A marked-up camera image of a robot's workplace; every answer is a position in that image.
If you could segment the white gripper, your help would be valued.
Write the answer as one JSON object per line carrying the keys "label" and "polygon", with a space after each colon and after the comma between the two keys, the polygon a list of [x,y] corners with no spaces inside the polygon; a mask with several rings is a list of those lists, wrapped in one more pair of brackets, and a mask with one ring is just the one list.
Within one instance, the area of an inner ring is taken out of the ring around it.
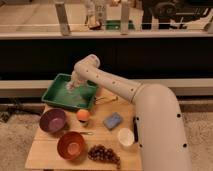
{"label": "white gripper", "polygon": [[72,74],[71,74],[71,85],[73,87],[85,85],[86,83],[87,83],[87,80],[85,78],[78,75],[75,71],[72,72]]}

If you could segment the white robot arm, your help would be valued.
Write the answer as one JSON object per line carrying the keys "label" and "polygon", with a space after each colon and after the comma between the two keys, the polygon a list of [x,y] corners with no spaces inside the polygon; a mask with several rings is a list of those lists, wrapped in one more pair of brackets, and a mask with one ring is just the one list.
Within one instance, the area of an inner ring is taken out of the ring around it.
{"label": "white robot arm", "polygon": [[162,84],[142,84],[99,69],[90,54],[74,65],[72,83],[92,81],[135,105],[143,171],[192,171],[179,102]]}

